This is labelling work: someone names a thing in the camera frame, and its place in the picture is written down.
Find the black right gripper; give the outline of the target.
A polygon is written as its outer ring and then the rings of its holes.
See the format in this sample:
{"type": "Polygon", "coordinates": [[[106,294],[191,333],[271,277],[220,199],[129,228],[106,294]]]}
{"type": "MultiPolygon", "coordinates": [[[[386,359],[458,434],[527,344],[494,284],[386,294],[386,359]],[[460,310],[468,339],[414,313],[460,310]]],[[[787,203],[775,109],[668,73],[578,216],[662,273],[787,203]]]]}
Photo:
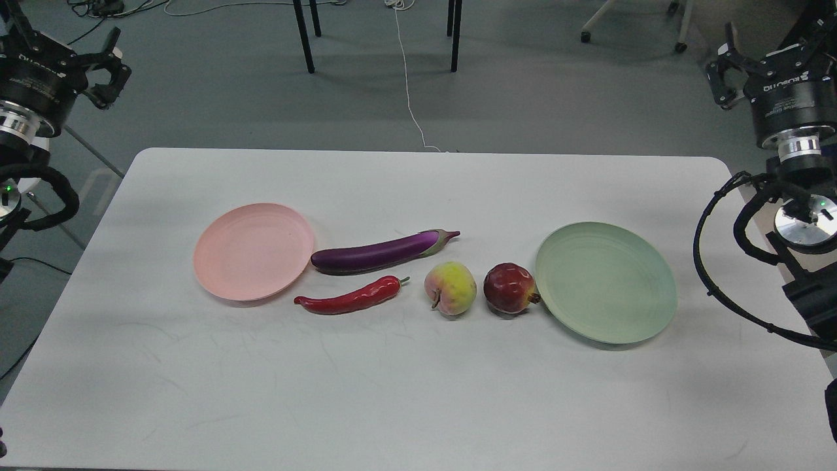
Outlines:
{"type": "Polygon", "coordinates": [[[762,63],[738,50],[738,30],[725,23],[725,41],[718,48],[718,60],[705,66],[706,78],[715,104],[730,110],[749,101],[755,143],[759,148],[776,148],[781,134],[798,130],[818,133],[822,140],[835,135],[835,57],[805,50],[778,50],[762,59],[770,77],[750,75],[742,88],[725,81],[729,69],[761,73],[762,63]]]}

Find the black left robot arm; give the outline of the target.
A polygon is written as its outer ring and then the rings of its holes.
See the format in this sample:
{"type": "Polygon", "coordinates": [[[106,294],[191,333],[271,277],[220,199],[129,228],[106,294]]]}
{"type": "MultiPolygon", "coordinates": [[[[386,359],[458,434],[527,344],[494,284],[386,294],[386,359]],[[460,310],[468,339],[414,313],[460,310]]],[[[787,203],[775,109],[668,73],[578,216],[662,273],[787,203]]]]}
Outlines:
{"type": "Polygon", "coordinates": [[[122,61],[115,27],[101,51],[79,54],[44,33],[14,26],[2,38],[1,147],[2,245],[18,232],[41,232],[77,215],[80,197],[63,173],[50,165],[51,154],[37,138],[59,137],[81,96],[105,110],[119,98],[131,68],[122,61]],[[63,206],[31,218],[22,202],[22,180],[50,186],[63,206]]]}

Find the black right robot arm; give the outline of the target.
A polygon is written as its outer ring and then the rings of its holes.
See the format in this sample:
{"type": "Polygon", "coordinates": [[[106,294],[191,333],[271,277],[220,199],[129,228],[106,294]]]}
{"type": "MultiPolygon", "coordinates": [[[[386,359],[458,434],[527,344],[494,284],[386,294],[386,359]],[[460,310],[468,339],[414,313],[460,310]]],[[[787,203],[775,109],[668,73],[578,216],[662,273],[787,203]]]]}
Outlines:
{"type": "Polygon", "coordinates": [[[810,271],[797,256],[835,251],[835,157],[822,149],[836,131],[834,35],[835,12],[829,12],[787,46],[756,60],[736,48],[735,27],[726,25],[726,42],[705,68],[713,100],[724,110],[746,101],[757,146],[775,154],[764,173],[738,172],[715,191],[692,243],[694,268],[709,297],[769,333],[831,353],[836,349],[835,264],[810,271]],[[749,257],[789,271],[792,279],[783,293],[808,327],[806,334],[747,312],[704,266],[700,244],[705,223],[727,194],[744,185],[755,193],[736,217],[732,235],[749,257]]]}

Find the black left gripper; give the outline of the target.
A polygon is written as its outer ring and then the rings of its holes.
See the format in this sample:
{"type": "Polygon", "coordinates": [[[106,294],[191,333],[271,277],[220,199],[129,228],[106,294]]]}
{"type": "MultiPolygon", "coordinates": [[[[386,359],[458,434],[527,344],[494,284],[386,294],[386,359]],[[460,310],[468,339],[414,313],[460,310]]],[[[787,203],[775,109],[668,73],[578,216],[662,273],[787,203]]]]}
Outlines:
{"type": "Polygon", "coordinates": [[[70,63],[75,51],[48,35],[36,36],[37,51],[20,37],[2,36],[2,101],[33,111],[39,117],[37,135],[47,138],[59,136],[81,93],[99,110],[110,109],[133,72],[117,51],[121,35],[122,30],[113,27],[101,51],[78,57],[80,68],[61,65],[70,63]],[[107,83],[88,86],[86,71],[106,71],[107,83]]]}

